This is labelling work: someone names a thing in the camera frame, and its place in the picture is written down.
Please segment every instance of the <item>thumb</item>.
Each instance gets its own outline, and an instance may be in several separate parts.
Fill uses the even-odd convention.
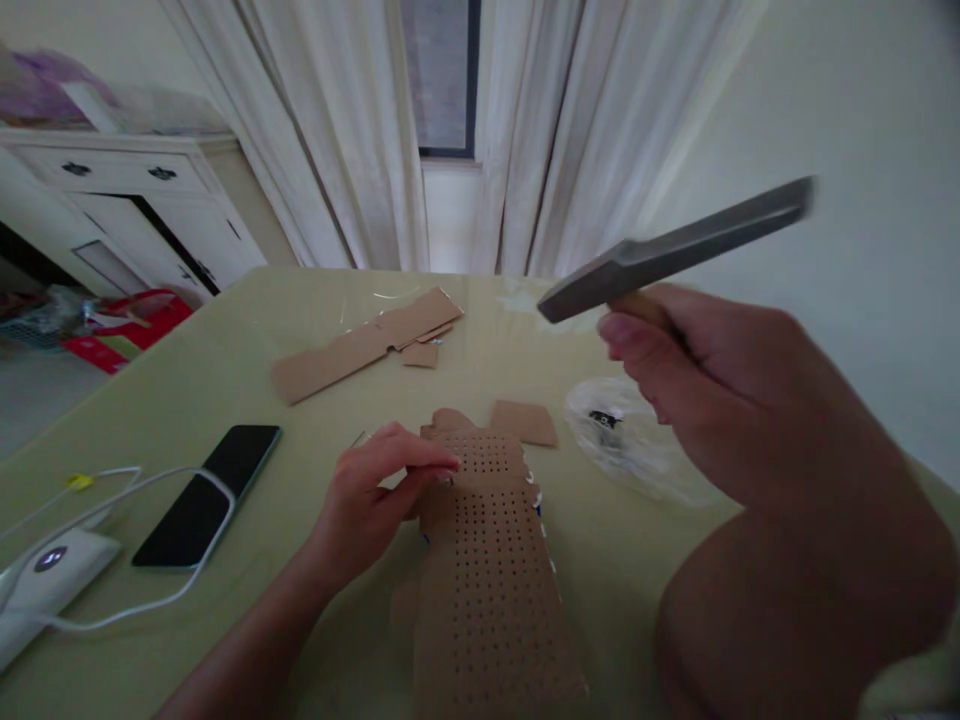
[[[410,519],[407,516],[416,505],[417,500],[439,480],[449,480],[453,477],[450,468],[428,465],[410,470],[406,477],[383,498],[390,513],[400,519]]]
[[[600,319],[597,331],[661,420],[696,423],[736,400],[655,325],[633,315],[610,313]]]

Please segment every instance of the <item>table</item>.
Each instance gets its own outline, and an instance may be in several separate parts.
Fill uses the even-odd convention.
[[[435,285],[464,309],[436,370],[395,354],[293,407],[268,370],[342,331],[402,307]],[[144,717],[155,711],[244,613],[306,537],[336,457],[390,420],[416,430],[443,406],[478,425],[494,399],[545,405],[559,449],[528,447],[543,492],[547,544],[591,689],[571,716],[666,718],[653,673],[657,604],[683,559],[737,512],[722,501],[690,510],[609,480],[563,420],[567,392],[620,374],[594,334],[599,311],[550,326],[535,311],[547,281],[262,268],[217,297],[101,390],[0,466],[0,528],[38,507],[75,472],[143,465],[154,473],[203,462],[226,430],[276,424],[283,437],[196,586],[179,602],[89,635],[48,632],[0,677],[2,717]],[[677,472],[696,472],[692,466]],[[953,528],[960,502],[918,467]],[[71,605],[94,619],[173,592],[185,576],[138,571],[130,555],[188,478],[120,506],[101,532],[123,553]],[[0,546],[7,563],[29,542],[118,489],[100,481]],[[404,527],[387,555],[327,609],[290,678],[282,717],[407,717],[411,645],[388,626],[392,589],[419,562]],[[871,689],[865,711],[942,699],[952,686],[944,649],[903,663]]]

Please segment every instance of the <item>hammer head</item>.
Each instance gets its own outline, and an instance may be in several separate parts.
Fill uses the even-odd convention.
[[[537,304],[552,323],[699,265],[803,219],[813,201],[805,177],[647,242],[623,240],[557,283]]]

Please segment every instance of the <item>white cabinet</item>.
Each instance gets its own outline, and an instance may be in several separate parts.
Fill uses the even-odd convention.
[[[153,195],[146,200],[221,290],[246,275],[255,262],[247,257],[243,241],[216,203],[205,198]]]
[[[173,290],[193,306],[213,297],[132,200],[85,193],[71,193],[70,198],[103,229],[110,249],[148,286]]]
[[[18,156],[38,184],[93,220],[104,236],[89,241],[102,240],[150,287],[202,303],[268,258],[298,264],[231,135],[3,128],[0,146]]]

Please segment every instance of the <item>phone screen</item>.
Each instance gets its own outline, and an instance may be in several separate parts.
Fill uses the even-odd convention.
[[[275,425],[235,425],[203,464],[239,502],[280,437]],[[194,475],[133,556],[135,567],[192,568],[213,540],[229,505],[207,480]]]

